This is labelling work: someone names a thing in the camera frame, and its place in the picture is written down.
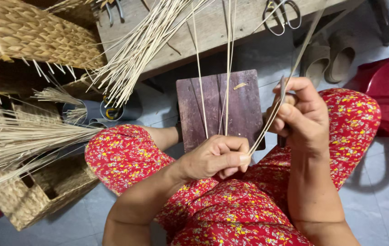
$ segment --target dark wooden board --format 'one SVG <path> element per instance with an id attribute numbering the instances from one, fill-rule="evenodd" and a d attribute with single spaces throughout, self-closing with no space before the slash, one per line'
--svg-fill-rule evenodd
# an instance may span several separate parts
<path id="1" fill-rule="evenodd" d="M 202 77 L 208 137 L 219 133 L 220 118 L 225 104 L 226 78 L 226 74 Z M 247 85 L 236 90 L 233 89 L 241 83 Z M 176 89 L 184 149 L 187 153 L 206 139 L 199 78 L 178 80 L 176 81 Z M 220 135 L 224 135 L 225 114 L 226 108 L 224 109 Z M 252 146 L 262 129 L 263 118 L 259 102 L 257 71 L 247 70 L 231 73 L 229 79 L 228 135 L 246 137 L 249 140 L 249 145 Z M 258 150 L 264 148 L 265 143 L 262 142 Z"/>

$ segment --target slipper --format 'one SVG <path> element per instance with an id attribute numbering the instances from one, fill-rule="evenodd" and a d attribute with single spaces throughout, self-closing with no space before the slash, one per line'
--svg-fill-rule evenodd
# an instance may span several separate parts
<path id="1" fill-rule="evenodd" d="M 348 30 L 334 32 L 328 39 L 331 47 L 331 64 L 325 72 L 325 79 L 339 83 L 348 78 L 348 71 L 355 58 L 353 34 Z"/>
<path id="2" fill-rule="evenodd" d="M 323 79 L 323 73 L 329 66 L 330 48 L 322 39 L 313 42 L 304 52 L 301 63 L 301 77 L 311 80 L 314 88 L 317 88 Z"/>

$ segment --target floral pattern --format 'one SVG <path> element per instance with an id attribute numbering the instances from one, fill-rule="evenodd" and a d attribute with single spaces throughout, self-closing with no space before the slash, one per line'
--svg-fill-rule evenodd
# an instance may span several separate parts
<path id="1" fill-rule="evenodd" d="M 359 92 L 334 88 L 320 95 L 329 111 L 331 178 L 340 189 L 372 142 L 381 112 L 375 100 Z M 133 125 L 102 130 L 85 157 L 117 195 L 174 161 L 147 131 Z M 241 179 L 184 185 L 155 220 L 174 246 L 311 245 L 287 216 L 289 170 L 290 148 L 276 146 Z"/>

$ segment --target woman's left hand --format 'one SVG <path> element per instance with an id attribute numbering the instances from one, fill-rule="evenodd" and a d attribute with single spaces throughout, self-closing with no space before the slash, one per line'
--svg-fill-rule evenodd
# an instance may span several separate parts
<path id="1" fill-rule="evenodd" d="M 245 172 L 251 157 L 246 138 L 215 135 L 177 160 L 172 168 L 180 178 L 207 179 L 219 173 L 225 179 L 237 171 Z"/>

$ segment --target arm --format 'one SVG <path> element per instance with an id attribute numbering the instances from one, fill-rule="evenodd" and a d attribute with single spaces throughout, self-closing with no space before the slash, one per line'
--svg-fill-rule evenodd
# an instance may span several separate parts
<path id="1" fill-rule="evenodd" d="M 103 245 L 151 245 L 149 224 L 186 182 L 176 173 L 175 165 L 138 182 L 117 199 L 107 217 Z"/>
<path id="2" fill-rule="evenodd" d="M 286 96 L 270 130 L 287 137 L 291 148 L 287 192 L 291 219 L 316 246 L 359 245 L 330 176 L 326 104 L 306 78 L 290 79 L 286 89 L 296 94 Z"/>
<path id="3" fill-rule="evenodd" d="M 104 246 L 151 245 L 149 224 L 167 200 L 193 179 L 221 178 L 246 170 L 246 138 L 213 136 L 190 153 L 127 189 L 107 217 Z"/>

